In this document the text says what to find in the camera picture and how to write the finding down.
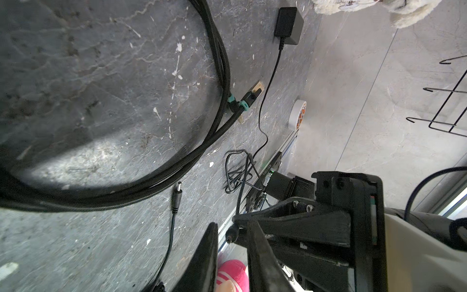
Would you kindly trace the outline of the black power adapter with plug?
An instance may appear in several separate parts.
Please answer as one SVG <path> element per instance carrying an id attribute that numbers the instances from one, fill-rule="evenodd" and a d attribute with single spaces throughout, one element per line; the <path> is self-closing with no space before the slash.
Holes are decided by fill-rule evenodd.
<path id="1" fill-rule="evenodd" d="M 250 90 L 241 101 L 236 101 L 234 97 L 229 98 L 229 106 L 240 112 L 248 111 L 253 103 L 264 94 L 263 100 L 260 104 L 260 109 L 263 108 L 268 92 L 271 88 L 272 82 L 275 78 L 278 65 L 282 56 L 282 51 L 285 45 L 298 45 L 301 32 L 304 25 L 304 19 L 296 7 L 282 7 L 278 11 L 278 17 L 274 30 L 274 36 L 279 40 L 278 55 L 276 64 L 271 74 L 271 78 L 268 82 L 267 87 L 263 90 L 261 88 Z M 261 134 L 265 135 L 266 141 L 259 147 L 254 154 L 249 153 L 246 150 L 230 150 L 227 152 L 225 166 L 228 166 L 230 159 L 233 155 L 245 155 L 245 163 L 242 167 L 237 170 L 229 170 L 225 168 L 227 186 L 225 188 L 226 193 L 232 193 L 239 190 L 237 197 L 237 205 L 235 213 L 238 215 L 241 211 L 242 196 L 245 187 L 249 184 L 249 180 L 253 175 L 257 175 L 259 181 L 261 181 L 259 172 L 255 166 L 255 157 L 257 154 L 266 147 L 269 141 L 269 137 L 265 131 L 261 129 L 261 119 L 258 118 L 258 128 Z"/>

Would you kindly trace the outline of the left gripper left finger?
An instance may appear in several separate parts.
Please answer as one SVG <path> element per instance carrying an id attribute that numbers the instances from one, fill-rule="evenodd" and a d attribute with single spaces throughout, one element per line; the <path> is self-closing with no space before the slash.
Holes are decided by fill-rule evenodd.
<path id="1" fill-rule="evenodd" d="M 211 222 L 173 292 L 214 292 L 218 263 L 218 225 Z"/>

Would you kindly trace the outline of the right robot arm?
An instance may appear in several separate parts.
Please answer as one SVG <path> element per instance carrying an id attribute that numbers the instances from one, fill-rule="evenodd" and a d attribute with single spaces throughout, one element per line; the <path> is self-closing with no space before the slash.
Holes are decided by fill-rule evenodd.
<path id="1" fill-rule="evenodd" d="M 246 195 L 247 213 L 260 210 L 268 197 L 284 201 L 291 197 L 315 199 L 315 183 L 299 176 L 290 178 L 279 172 L 283 153 L 278 152 Z"/>

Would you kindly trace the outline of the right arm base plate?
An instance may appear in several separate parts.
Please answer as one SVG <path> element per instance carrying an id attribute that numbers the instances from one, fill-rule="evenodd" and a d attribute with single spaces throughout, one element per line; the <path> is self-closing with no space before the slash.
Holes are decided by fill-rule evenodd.
<path id="1" fill-rule="evenodd" d="M 275 171 L 278 171 L 282 162 L 283 152 L 277 152 L 270 160 L 265 170 L 261 173 L 260 178 L 254 184 L 254 187 L 246 195 L 245 212 L 250 213 L 260 210 L 266 201 L 266 186 Z"/>

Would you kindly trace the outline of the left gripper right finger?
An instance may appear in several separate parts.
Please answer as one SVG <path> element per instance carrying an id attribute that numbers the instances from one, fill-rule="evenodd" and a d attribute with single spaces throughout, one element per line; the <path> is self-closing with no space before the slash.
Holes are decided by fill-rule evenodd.
<path id="1" fill-rule="evenodd" d="M 247 227 L 249 289 L 251 292 L 291 292 L 292 286 L 283 274 L 259 223 Z"/>

